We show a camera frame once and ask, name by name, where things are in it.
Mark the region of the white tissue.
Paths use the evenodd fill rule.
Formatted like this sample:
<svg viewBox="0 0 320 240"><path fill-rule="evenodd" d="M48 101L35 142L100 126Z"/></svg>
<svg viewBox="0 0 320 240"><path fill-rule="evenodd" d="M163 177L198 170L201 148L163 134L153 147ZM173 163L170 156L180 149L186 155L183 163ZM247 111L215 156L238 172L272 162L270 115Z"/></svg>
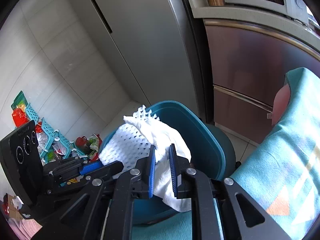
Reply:
<svg viewBox="0 0 320 240"><path fill-rule="evenodd" d="M191 153L180 133L154 118L139 119L134 116L124 116L127 124L134 126L144 136L144 138L155 146L155 179L153 194L162 199L162 202L178 212L191 210L190 199L177 199L174 196L170 161L169 147L175 145L176 153L179 157L184 157L191 161Z"/></svg>

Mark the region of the grey double door refrigerator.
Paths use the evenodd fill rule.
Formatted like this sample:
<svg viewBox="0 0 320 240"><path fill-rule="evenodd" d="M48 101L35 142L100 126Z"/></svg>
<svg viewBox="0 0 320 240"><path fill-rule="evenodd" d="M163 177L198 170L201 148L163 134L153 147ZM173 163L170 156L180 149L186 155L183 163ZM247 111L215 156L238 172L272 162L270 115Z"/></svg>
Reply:
<svg viewBox="0 0 320 240"><path fill-rule="evenodd" d="M208 40L189 0L69 1L131 98L179 101L212 120Z"/></svg>

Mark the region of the teal patterned tablecloth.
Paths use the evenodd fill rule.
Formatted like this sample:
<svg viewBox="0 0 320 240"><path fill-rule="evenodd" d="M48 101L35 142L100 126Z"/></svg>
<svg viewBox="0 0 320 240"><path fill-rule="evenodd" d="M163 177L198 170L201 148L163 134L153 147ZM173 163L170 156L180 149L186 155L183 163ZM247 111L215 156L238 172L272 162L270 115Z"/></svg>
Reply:
<svg viewBox="0 0 320 240"><path fill-rule="evenodd" d="M287 72L274 103L280 119L230 176L302 239L319 217L319 78L306 68Z"/></svg>

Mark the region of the teal plastic trash bin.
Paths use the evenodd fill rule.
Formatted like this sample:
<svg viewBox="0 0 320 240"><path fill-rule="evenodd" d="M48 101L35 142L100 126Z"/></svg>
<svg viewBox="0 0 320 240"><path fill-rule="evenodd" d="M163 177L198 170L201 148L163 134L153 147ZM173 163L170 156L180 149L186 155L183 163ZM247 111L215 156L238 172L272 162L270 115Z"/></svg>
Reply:
<svg viewBox="0 0 320 240"><path fill-rule="evenodd" d="M146 110L159 120L177 130L191 153L191 164L208 178L222 180L234 171L235 153L229 138L214 125L204 124L191 110L177 101L158 102ZM104 140L103 147L119 128ZM133 224L153 224L179 213L155 196L150 199L136 199L133 205Z"/></svg>

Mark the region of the large white foam net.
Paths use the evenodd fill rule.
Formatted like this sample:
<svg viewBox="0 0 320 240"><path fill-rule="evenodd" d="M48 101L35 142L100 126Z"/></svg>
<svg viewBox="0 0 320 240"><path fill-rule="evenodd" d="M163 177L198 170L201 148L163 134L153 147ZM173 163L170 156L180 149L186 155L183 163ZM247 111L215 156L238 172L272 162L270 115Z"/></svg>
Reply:
<svg viewBox="0 0 320 240"><path fill-rule="evenodd" d="M121 125L99 154L103 165L119 161L123 164L123 171L135 167L138 159L147 157L151 145L157 145L152 133L151 120L159 117L146 110L142 105L131 116L124 116L125 124Z"/></svg>

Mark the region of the kitchen counter with cabinets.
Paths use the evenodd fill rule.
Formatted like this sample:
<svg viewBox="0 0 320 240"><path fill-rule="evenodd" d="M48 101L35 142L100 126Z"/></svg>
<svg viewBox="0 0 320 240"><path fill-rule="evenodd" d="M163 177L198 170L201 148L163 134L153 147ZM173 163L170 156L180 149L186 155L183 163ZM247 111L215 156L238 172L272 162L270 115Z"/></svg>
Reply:
<svg viewBox="0 0 320 240"><path fill-rule="evenodd" d="M204 24L214 88L214 120L260 143L272 129L274 97L285 74L305 67L319 74L319 32L270 12L211 7L189 0Z"/></svg>

